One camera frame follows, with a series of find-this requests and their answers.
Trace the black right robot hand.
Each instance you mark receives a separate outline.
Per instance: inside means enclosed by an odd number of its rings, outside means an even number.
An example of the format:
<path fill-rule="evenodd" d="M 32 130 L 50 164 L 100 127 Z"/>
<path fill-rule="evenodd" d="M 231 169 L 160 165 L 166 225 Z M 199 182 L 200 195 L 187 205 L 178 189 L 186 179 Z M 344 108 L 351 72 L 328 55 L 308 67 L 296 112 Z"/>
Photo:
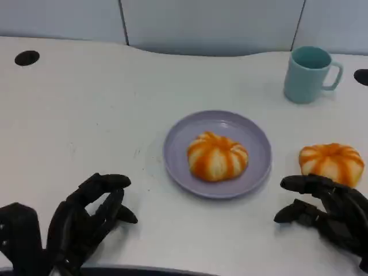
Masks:
<path fill-rule="evenodd" d="M 278 224 L 297 222 L 313 227 L 336 245 L 361 258 L 359 268 L 367 272 L 367 198 L 354 188 L 315 174 L 291 175 L 280 186 L 321 200 L 325 211 L 295 199 L 274 217 Z"/>

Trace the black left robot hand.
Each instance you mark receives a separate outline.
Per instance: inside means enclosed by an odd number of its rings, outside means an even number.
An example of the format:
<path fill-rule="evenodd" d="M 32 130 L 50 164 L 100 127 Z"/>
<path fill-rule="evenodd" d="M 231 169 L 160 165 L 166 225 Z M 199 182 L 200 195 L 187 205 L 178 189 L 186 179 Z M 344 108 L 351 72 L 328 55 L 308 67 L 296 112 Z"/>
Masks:
<path fill-rule="evenodd" d="M 82 265 L 119 222 L 138 222 L 122 205 L 124 189 L 130 184 L 125 175 L 95 173 L 59 204 L 45 251 L 60 275 L 80 275 Z"/>

